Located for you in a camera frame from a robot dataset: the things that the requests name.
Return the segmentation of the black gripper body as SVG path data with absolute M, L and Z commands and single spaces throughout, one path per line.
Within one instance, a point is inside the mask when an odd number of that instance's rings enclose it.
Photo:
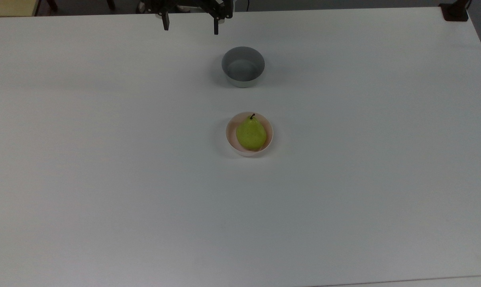
M 147 0 L 147 14 L 197 13 L 211 14 L 209 0 Z

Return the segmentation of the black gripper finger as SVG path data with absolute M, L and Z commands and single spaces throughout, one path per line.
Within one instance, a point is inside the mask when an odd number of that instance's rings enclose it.
M 157 11 L 157 18 L 160 18 L 162 20 L 164 30 L 169 31 L 170 21 L 169 21 L 169 12 L 167 11 L 167 9 L 159 9 Z
M 225 19 L 231 19 L 234 12 L 233 0 L 203 0 L 202 9 L 210 14 L 214 19 L 214 34 L 218 35 L 219 25 L 224 22 Z

